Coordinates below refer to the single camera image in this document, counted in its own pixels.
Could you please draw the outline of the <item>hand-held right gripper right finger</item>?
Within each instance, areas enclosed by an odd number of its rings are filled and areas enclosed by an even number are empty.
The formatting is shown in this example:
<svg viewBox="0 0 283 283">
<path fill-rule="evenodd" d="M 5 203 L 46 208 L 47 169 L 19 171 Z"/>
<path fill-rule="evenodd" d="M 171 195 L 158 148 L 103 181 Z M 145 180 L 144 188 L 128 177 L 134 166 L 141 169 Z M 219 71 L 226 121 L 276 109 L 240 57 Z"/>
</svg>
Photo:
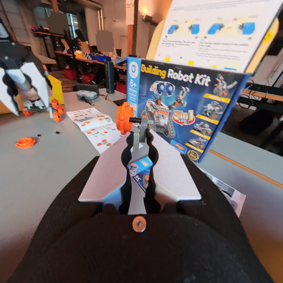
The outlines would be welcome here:
<svg viewBox="0 0 283 283">
<path fill-rule="evenodd" d="M 153 130 L 147 129 L 146 142 L 153 163 L 144 196 L 146 213 L 160 213 L 168 203 L 200 201 L 202 197 L 186 166 L 185 155 Z"/>
</svg>

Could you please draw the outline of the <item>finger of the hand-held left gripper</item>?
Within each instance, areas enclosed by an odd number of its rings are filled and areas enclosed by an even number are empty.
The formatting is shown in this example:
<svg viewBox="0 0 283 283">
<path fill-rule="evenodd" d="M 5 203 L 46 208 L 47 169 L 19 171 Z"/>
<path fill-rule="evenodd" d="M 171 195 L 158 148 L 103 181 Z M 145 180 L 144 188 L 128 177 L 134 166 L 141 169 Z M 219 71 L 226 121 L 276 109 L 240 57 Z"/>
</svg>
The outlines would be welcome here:
<svg viewBox="0 0 283 283">
<path fill-rule="evenodd" d="M 5 71 L 0 68 L 0 100 L 16 116 L 19 116 L 19 104 L 15 96 L 11 97 L 8 93 L 8 86 L 3 82 Z"/>
<path fill-rule="evenodd" d="M 49 106 L 50 97 L 52 96 L 52 86 L 45 74 L 42 75 L 32 62 L 24 63 L 21 71 L 28 82 L 30 82 L 31 88 L 37 91 L 44 105 Z"/>
</svg>

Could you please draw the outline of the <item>grey toy robot chassis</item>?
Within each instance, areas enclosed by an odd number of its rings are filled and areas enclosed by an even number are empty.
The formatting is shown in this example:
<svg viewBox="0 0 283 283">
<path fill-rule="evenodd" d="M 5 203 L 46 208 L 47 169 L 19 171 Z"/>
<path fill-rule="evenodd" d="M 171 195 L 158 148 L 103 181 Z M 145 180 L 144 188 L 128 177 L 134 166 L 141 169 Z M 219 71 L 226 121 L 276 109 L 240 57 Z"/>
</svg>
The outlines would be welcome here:
<svg viewBox="0 0 283 283">
<path fill-rule="evenodd" d="M 45 106 L 40 98 L 35 101 L 22 99 L 22 103 L 22 112 L 26 116 L 31 116 L 33 112 L 41 113 L 46 111 L 49 113 L 50 118 L 52 118 L 55 122 L 60 122 L 62 120 L 62 116 L 65 114 L 65 108 L 57 99 L 52 99 L 49 106 Z"/>
</svg>

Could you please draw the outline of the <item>orange gear wheel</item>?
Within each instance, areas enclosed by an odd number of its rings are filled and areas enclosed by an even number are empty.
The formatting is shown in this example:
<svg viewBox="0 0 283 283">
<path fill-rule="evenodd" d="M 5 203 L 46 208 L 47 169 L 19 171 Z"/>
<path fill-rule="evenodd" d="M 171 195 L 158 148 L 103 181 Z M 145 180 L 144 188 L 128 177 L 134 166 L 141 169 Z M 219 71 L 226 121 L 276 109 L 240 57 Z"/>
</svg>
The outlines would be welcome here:
<svg viewBox="0 0 283 283">
<path fill-rule="evenodd" d="M 21 149 L 26 149 L 34 146 L 35 144 L 36 144 L 36 140 L 34 138 L 26 137 L 18 140 L 16 143 L 16 147 Z"/>
<path fill-rule="evenodd" d="M 116 127 L 122 135 L 132 129 L 133 122 L 130 122 L 130 118 L 134 118 L 134 110 L 128 102 L 124 102 L 118 107 L 116 114 Z"/>
</svg>

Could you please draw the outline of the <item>grey desk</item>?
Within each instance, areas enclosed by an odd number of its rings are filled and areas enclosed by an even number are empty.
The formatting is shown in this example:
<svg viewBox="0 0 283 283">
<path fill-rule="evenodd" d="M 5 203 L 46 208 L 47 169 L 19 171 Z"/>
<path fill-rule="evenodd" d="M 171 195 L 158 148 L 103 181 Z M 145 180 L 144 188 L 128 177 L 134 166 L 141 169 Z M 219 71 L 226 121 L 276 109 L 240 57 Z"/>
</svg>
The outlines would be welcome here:
<svg viewBox="0 0 283 283">
<path fill-rule="evenodd" d="M 17 148 L 26 137 L 36 144 Z M 97 155 L 67 116 L 57 123 L 47 113 L 1 115 L 1 282 L 55 197 Z M 282 282 L 282 157 L 219 133 L 198 166 L 246 195 L 242 225 L 263 266 Z"/>
</svg>

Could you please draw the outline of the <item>person's left hand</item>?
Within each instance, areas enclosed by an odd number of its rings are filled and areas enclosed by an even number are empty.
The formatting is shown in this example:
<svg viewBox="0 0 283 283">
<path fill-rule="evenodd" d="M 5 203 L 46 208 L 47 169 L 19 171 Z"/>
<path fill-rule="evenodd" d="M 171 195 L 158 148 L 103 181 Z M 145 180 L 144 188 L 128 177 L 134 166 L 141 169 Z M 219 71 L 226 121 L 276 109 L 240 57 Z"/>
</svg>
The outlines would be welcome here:
<svg viewBox="0 0 283 283">
<path fill-rule="evenodd" d="M 36 101 L 40 99 L 39 95 L 37 94 L 37 91 L 34 88 L 31 88 L 28 91 L 19 90 L 18 94 L 20 95 L 21 99 L 24 100 Z"/>
</svg>

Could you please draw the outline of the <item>yellow storage bin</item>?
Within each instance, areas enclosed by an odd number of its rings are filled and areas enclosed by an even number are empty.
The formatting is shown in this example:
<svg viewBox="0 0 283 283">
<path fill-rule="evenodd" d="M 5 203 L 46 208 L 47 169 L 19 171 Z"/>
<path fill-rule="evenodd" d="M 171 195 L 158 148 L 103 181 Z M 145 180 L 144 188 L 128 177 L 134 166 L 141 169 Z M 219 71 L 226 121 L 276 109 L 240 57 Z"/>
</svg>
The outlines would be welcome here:
<svg viewBox="0 0 283 283">
<path fill-rule="evenodd" d="M 52 99 L 57 99 L 59 104 L 64 104 L 61 81 L 51 76 L 50 74 L 47 76 L 47 78 L 52 85 L 52 96 L 50 97 L 50 100 L 52 101 Z M 16 100 L 19 105 L 19 111 L 22 111 L 22 109 L 26 106 L 24 106 L 23 100 L 20 95 L 16 96 Z M 11 111 L 2 102 L 0 102 L 0 114 L 2 115 L 7 113 L 11 113 Z"/>
</svg>

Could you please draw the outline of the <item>blue booklet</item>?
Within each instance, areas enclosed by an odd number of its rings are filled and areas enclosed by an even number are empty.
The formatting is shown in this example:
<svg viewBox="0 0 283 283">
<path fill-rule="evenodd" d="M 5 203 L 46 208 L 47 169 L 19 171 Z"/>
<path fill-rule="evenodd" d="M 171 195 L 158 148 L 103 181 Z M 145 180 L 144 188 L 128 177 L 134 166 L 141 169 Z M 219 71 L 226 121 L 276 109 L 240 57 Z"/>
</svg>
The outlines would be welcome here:
<svg viewBox="0 0 283 283">
<path fill-rule="evenodd" d="M 150 169 L 152 165 L 153 162 L 148 156 L 128 164 L 130 177 L 144 193 L 146 193 L 149 184 Z"/>
</svg>

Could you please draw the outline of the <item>black flat box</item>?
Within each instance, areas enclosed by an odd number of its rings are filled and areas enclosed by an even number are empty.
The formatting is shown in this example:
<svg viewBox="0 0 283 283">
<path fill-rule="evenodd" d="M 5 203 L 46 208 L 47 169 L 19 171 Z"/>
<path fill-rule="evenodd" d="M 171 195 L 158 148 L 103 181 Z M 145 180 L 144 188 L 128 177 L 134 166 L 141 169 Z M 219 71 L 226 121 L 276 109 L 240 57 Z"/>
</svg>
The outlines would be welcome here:
<svg viewBox="0 0 283 283">
<path fill-rule="evenodd" d="M 76 91 L 91 91 L 91 92 L 95 92 L 97 95 L 99 95 L 99 90 L 98 90 L 98 86 L 97 85 L 77 83 L 74 86 L 74 89 Z"/>
</svg>

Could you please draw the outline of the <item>grey remote controller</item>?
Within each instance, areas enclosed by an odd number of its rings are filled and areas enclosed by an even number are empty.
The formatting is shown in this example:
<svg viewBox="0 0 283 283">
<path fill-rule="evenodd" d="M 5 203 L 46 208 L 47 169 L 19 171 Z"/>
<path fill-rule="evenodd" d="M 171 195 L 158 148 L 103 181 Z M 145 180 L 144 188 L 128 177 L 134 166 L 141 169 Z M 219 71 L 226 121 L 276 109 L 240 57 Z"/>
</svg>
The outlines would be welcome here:
<svg viewBox="0 0 283 283">
<path fill-rule="evenodd" d="M 97 93 L 95 91 L 88 90 L 78 90 L 76 95 L 79 99 L 95 100 L 97 98 Z"/>
</svg>

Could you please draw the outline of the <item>white instruction booklet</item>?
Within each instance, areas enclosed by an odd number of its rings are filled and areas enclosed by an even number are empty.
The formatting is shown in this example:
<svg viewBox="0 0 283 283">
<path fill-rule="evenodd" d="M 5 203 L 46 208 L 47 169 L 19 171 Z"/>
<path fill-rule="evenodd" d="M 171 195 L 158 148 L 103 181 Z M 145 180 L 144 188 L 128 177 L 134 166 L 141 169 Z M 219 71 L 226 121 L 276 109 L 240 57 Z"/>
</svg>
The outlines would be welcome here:
<svg viewBox="0 0 283 283">
<path fill-rule="evenodd" d="M 96 108 L 69 111 L 66 114 L 100 154 L 122 137 L 111 117 Z"/>
</svg>

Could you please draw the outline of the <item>sticker sheet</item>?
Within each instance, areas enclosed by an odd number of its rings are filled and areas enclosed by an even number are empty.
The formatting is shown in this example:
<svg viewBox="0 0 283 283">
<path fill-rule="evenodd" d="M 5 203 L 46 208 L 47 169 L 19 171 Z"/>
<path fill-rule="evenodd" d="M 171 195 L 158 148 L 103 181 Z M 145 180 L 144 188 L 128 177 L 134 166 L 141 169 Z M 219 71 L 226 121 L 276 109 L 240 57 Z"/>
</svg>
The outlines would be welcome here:
<svg viewBox="0 0 283 283">
<path fill-rule="evenodd" d="M 230 205 L 233 207 L 236 215 L 240 217 L 244 202 L 246 200 L 246 195 L 240 193 L 238 190 L 234 189 L 230 185 L 214 177 L 203 169 L 200 168 L 200 170 L 219 188 L 219 190 L 224 194 Z"/>
</svg>

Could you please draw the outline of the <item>long wooden workbench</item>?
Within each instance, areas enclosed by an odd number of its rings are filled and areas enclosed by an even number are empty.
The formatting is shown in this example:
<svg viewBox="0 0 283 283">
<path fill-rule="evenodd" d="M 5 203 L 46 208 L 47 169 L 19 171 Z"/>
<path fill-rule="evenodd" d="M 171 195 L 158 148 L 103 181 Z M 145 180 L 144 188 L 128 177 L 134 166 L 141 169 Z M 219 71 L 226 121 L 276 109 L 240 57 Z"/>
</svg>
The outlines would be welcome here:
<svg viewBox="0 0 283 283">
<path fill-rule="evenodd" d="M 63 55 L 63 56 L 68 56 L 70 57 L 71 59 L 76 59 L 77 61 L 81 61 L 81 62 L 85 62 L 85 63 L 96 63 L 96 64 L 101 64 L 101 65 L 104 65 L 104 62 L 100 62 L 100 61 L 96 61 L 96 60 L 91 60 L 91 59 L 85 59 L 85 58 L 80 58 L 80 57 L 74 57 L 72 54 L 68 54 L 66 52 L 61 52 L 61 51 L 55 51 L 55 43 L 54 43 L 54 39 L 55 38 L 63 38 L 64 39 L 64 36 L 62 35 L 58 35 L 58 34 L 52 34 L 52 33 L 44 33 L 44 32 L 32 32 L 32 35 L 34 35 L 35 37 L 40 37 L 43 39 L 44 41 L 44 46 L 45 46 L 45 49 L 46 49 L 46 52 L 49 56 L 49 51 L 48 51 L 48 48 L 47 48 L 47 45 L 46 45 L 46 42 L 45 42 L 45 38 L 46 37 L 50 37 L 51 38 L 51 41 L 52 41 L 52 46 L 53 46 L 53 49 L 54 49 L 54 53 L 56 54 L 56 61 L 57 61 L 57 65 L 60 67 L 60 64 L 58 62 L 59 60 L 59 57 L 58 55 Z"/>
</svg>

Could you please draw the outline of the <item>robot kit box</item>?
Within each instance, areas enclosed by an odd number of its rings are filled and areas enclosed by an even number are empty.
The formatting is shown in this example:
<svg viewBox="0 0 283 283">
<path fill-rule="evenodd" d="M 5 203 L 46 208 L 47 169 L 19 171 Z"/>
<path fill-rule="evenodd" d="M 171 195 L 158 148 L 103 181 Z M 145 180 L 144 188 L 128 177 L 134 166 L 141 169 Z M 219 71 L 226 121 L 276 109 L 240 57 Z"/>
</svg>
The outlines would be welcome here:
<svg viewBox="0 0 283 283">
<path fill-rule="evenodd" d="M 127 57 L 126 98 L 134 116 L 190 160 L 200 163 L 250 75 Z"/>
</svg>

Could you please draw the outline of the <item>black slim computer tower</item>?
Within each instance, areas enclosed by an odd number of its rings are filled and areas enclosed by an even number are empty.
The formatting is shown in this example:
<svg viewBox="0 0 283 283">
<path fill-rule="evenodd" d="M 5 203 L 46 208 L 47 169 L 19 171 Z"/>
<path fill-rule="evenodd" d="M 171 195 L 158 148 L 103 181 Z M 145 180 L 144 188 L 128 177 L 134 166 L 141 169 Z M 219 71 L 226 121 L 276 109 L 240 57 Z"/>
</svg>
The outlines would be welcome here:
<svg viewBox="0 0 283 283">
<path fill-rule="evenodd" d="M 106 91 L 108 94 L 114 94 L 115 93 L 115 72 L 114 72 L 113 62 L 105 61 L 104 70 L 105 70 Z"/>
</svg>

